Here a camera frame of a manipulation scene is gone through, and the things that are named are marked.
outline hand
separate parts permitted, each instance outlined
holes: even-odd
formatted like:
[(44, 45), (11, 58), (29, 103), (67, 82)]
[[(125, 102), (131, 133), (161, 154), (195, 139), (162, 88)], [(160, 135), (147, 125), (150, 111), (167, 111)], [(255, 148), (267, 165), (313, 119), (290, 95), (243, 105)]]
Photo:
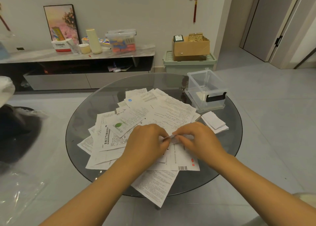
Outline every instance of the hand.
[(121, 158), (131, 163), (139, 173), (144, 172), (169, 147), (171, 139), (167, 138), (160, 143), (159, 136), (168, 137), (169, 135), (156, 124), (136, 126), (128, 138)]
[[(214, 132), (200, 122), (186, 124), (172, 134), (178, 134), (175, 138), (212, 168), (216, 168), (227, 155)], [(182, 136), (184, 134), (193, 135), (194, 139), (189, 140)]]

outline door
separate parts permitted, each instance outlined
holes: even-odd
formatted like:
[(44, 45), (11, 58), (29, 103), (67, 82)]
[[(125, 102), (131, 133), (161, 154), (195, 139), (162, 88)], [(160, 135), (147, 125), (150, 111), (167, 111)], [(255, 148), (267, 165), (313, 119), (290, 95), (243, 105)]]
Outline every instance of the door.
[(241, 47), (267, 62), (295, 2), (296, 0), (255, 0)]

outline white bottle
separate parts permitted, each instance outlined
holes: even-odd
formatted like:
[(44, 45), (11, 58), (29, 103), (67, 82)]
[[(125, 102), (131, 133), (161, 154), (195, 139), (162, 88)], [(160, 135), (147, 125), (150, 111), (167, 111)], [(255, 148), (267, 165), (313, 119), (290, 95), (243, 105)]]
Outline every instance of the white bottle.
[(86, 32), (87, 32), (89, 45), (90, 45), (92, 53), (94, 54), (102, 53), (102, 48), (101, 48), (97, 33), (95, 32), (95, 29), (86, 29)]

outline glass tabletop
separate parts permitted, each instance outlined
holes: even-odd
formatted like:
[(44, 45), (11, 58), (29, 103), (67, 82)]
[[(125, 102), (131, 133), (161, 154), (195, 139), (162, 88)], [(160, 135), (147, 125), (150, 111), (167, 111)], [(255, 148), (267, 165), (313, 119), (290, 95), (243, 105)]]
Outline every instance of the glass tabletop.
[[(77, 146), (82, 140), (90, 136), (89, 128), (95, 125), (97, 114), (114, 111), (117, 103), (125, 98), (125, 91), (133, 89), (158, 88), (187, 104), (192, 104), (184, 92), (188, 77), (170, 73), (149, 73), (126, 77), (104, 86), (91, 94), (76, 109), (69, 120), (66, 131), (66, 148), (69, 158), (76, 169), (88, 180), (93, 182), (104, 170), (86, 169), (89, 154)], [(216, 134), (223, 148), (235, 156), (242, 139), (242, 122), (238, 110), (233, 102), (226, 97), (225, 108), (213, 112), (229, 127), (229, 130)], [(199, 160), (200, 171), (180, 171), (168, 195), (181, 194), (196, 189), (214, 179), (218, 173)], [(127, 196), (143, 197), (133, 187), (124, 193)]]

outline marble countertop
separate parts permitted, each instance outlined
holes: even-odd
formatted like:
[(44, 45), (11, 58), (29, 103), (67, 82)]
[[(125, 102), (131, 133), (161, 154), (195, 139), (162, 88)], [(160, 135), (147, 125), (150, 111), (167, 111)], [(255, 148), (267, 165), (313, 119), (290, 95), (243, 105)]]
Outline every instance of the marble countertop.
[(18, 51), (11, 54), (8, 59), (0, 60), (0, 64), (6, 63), (24, 63), (24, 62), (45, 62), (45, 61), (61, 61), (61, 60), (90, 60), (90, 59), (110, 59), (110, 58), (126, 58), (126, 57), (144, 57), (154, 56), (155, 46), (141, 45), (136, 47), (136, 51), (113, 53), (112, 50), (103, 50), (100, 54), (73, 54), (72, 52), (56, 52), (54, 49), (40, 51)]

